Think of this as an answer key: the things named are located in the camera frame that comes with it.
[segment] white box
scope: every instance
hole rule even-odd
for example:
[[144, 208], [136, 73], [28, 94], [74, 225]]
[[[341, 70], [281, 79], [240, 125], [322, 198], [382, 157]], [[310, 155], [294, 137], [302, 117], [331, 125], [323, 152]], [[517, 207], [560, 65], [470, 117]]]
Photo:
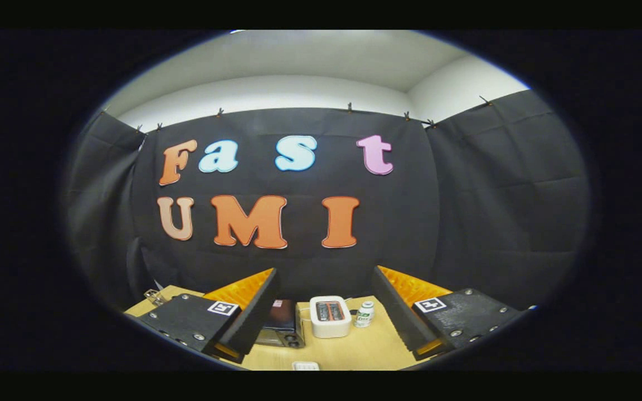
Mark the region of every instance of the white box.
[[[321, 322], [316, 310], [316, 304], [319, 302], [336, 301], [341, 305], [343, 320], [328, 320]], [[317, 338], [337, 338], [345, 337], [351, 331], [351, 312], [348, 310], [346, 302], [341, 297], [329, 295], [326, 297], [313, 297], [309, 301], [309, 312], [311, 314], [311, 328], [314, 337]]]

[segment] pink letter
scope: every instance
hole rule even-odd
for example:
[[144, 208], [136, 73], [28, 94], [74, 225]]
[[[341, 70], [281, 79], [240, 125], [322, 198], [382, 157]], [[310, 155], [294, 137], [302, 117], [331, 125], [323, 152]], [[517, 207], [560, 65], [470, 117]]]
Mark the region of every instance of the pink letter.
[[380, 139], [380, 135], [373, 135], [356, 142], [356, 146], [363, 148], [363, 161], [366, 168], [376, 175], [386, 175], [393, 171], [392, 163], [383, 162], [383, 150], [390, 152], [390, 144]]

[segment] bottle label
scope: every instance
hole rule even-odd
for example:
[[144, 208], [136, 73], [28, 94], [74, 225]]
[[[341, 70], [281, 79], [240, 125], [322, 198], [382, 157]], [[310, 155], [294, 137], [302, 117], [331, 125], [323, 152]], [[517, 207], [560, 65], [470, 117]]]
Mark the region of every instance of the bottle label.
[[356, 314], [356, 321], [354, 322], [354, 325], [356, 327], [368, 327], [370, 325], [371, 320], [373, 319], [374, 313], [371, 312], [359, 312]]

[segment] white wall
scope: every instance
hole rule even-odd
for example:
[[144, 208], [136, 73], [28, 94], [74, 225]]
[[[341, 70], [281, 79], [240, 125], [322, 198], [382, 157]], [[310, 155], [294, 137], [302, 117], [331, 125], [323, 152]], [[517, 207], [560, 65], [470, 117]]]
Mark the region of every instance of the white wall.
[[474, 56], [438, 69], [407, 94], [382, 86], [321, 76], [253, 76], [183, 89], [146, 102], [118, 117], [148, 132], [217, 114], [282, 107], [327, 107], [374, 111], [438, 122], [488, 101], [528, 89], [514, 77]]
[[491, 101], [528, 89], [506, 72], [475, 56], [459, 58], [430, 74], [408, 92], [415, 119], [438, 122]]
[[214, 116], [220, 107], [225, 114], [284, 107], [352, 108], [402, 116], [415, 114], [410, 98], [393, 89], [321, 76], [253, 76], [194, 86], [146, 102], [118, 119], [142, 132], [158, 123], [172, 125]]

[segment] white ceiling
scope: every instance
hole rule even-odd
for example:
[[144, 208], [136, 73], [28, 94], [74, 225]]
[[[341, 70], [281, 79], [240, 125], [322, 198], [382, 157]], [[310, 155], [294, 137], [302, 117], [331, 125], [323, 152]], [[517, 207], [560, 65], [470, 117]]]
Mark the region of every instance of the white ceiling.
[[105, 106], [124, 112], [191, 86], [265, 75], [349, 79], [406, 93], [468, 53], [415, 31], [241, 31], [159, 64]]

